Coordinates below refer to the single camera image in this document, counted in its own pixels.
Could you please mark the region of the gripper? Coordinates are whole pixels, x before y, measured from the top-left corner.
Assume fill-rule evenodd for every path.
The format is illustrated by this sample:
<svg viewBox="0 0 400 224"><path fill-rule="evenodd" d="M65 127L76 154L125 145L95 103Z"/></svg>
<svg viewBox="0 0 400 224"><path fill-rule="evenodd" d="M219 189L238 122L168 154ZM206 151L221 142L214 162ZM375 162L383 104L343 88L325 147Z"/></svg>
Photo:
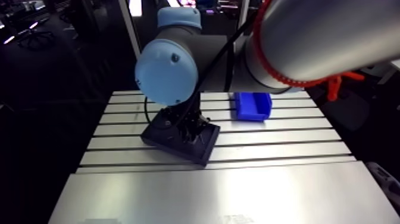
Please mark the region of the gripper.
<svg viewBox="0 0 400 224"><path fill-rule="evenodd" d="M178 135L179 142L205 144L210 137L209 121L202 115L199 101L163 108L155 117L155 140L161 144L173 141Z"/></svg>

